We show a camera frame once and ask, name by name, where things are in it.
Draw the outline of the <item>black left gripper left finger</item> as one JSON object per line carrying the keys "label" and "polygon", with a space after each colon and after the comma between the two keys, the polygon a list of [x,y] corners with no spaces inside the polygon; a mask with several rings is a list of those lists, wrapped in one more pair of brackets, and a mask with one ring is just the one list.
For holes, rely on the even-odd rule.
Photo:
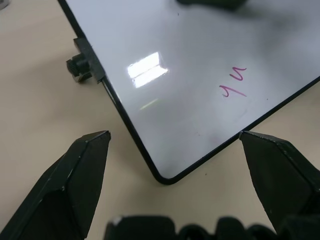
{"label": "black left gripper left finger", "polygon": [[100,198],[111,133],[83,135],[38,179],[2,240],[84,240]]}

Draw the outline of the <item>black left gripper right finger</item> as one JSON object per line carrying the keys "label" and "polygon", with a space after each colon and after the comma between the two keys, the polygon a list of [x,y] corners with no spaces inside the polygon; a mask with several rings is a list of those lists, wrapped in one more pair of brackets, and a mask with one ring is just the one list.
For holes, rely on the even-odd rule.
{"label": "black left gripper right finger", "polygon": [[239,135],[255,192],[279,236],[320,234],[320,171],[289,141]]}

